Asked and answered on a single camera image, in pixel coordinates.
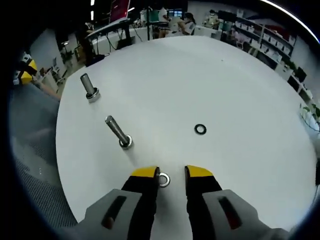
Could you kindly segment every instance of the white wall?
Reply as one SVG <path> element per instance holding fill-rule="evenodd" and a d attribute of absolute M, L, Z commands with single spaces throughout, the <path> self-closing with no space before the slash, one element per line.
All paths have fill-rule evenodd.
<path fill-rule="evenodd" d="M 320 107 L 320 60 L 315 66 L 315 71 L 312 77 L 305 81 L 305 86 L 309 89 L 313 95 L 313 99 L 317 106 Z"/>
<path fill-rule="evenodd" d="M 209 14 L 209 11 L 211 9 L 215 11 L 222 10 L 222 11 L 236 14 L 237 9 L 243 9 L 243 8 L 238 8 L 236 6 L 226 5 L 222 3 L 216 3 L 216 2 L 188 1 L 188 12 L 193 14 L 197 25 L 201 25 L 203 23 L 203 21 L 205 20 L 205 17 Z M 243 9 L 243 10 L 244 10 L 243 16 L 245 18 L 257 14 L 256 12 L 251 11 L 249 9 Z"/>
<path fill-rule="evenodd" d="M 308 44 L 303 41 L 301 37 L 297 36 L 291 54 L 291 61 L 294 62 L 297 67 L 304 68 L 310 53 L 311 51 Z"/>
<path fill-rule="evenodd" d="M 46 29 L 31 45 L 30 55 L 34 59 L 38 70 L 45 70 L 53 66 L 54 58 L 56 58 L 57 66 L 60 68 L 61 74 L 65 73 L 66 67 L 62 61 L 56 41 L 56 34 L 51 29 Z"/>
<path fill-rule="evenodd" d="M 257 24 L 261 24 L 261 25 L 264 24 L 264 25 L 278 26 L 278 27 L 281 27 L 283 29 L 285 28 L 283 25 L 273 21 L 270 18 L 255 19 L 254 22 L 257 23 Z"/>
<path fill-rule="evenodd" d="M 291 61 L 306 73 L 303 83 L 312 92 L 315 102 L 320 105 L 320 58 L 309 49 L 309 45 L 299 36 L 294 44 Z"/>
<path fill-rule="evenodd" d="M 78 47 L 78 43 L 77 43 L 77 38 L 76 38 L 76 34 L 72 33 L 68 35 L 68 40 L 69 40 L 69 44 L 66 45 L 66 49 L 68 51 L 74 51 L 76 47 Z"/>

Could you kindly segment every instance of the potted plant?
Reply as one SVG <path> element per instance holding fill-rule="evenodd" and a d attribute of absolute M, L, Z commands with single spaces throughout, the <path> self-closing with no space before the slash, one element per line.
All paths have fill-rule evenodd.
<path fill-rule="evenodd" d="M 310 129 L 320 133 L 320 109 L 315 104 L 311 104 L 311 106 L 302 107 L 300 104 L 300 116 Z"/>
<path fill-rule="evenodd" d="M 289 60 L 286 64 L 289 66 L 290 69 L 293 70 L 293 72 L 297 71 L 297 66 L 295 65 L 295 63 L 293 61 Z"/>

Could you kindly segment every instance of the chair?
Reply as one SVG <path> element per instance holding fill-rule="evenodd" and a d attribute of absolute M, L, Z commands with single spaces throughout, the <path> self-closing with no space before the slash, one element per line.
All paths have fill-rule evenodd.
<path fill-rule="evenodd" d="M 54 77 L 57 84 L 65 80 L 63 77 L 60 76 L 60 68 L 57 65 L 56 57 L 53 59 L 52 76 Z"/>
<path fill-rule="evenodd" d="M 59 102 L 32 83 L 18 85 L 9 100 L 9 134 L 17 176 L 52 228 L 77 221 L 67 203 L 56 157 Z"/>

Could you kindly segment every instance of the ceiling light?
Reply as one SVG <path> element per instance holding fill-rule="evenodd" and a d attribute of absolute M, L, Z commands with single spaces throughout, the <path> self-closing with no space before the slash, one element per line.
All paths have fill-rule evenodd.
<path fill-rule="evenodd" d="M 285 14 L 289 15 L 291 18 L 293 18 L 294 20 L 296 20 L 299 24 L 301 24 L 302 27 L 304 27 L 311 35 L 312 37 L 315 38 L 315 40 L 318 42 L 318 44 L 320 44 L 319 39 L 316 37 L 316 35 L 310 30 L 310 28 L 307 27 L 307 25 L 305 25 L 299 18 L 297 18 L 295 15 L 293 15 L 291 12 L 289 12 L 288 10 L 284 9 L 281 6 L 278 6 L 277 4 L 268 1 L 268 0 L 260 0 L 266 4 L 270 4 L 271 6 L 281 10 L 282 12 L 284 12 Z"/>

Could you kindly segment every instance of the black o-ring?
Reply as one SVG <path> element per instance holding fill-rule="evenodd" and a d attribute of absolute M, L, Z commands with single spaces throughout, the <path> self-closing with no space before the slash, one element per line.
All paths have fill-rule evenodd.
<path fill-rule="evenodd" d="M 202 128 L 203 128 L 203 131 L 199 131 L 199 130 L 198 130 L 199 127 L 202 127 Z M 204 134 L 206 134 L 206 132 L 207 132 L 207 128 L 206 128 L 206 126 L 203 125 L 203 124 L 197 124 L 197 125 L 195 125 L 195 127 L 194 127 L 194 131 L 195 131 L 197 134 L 199 134 L 199 135 L 204 135 Z"/>

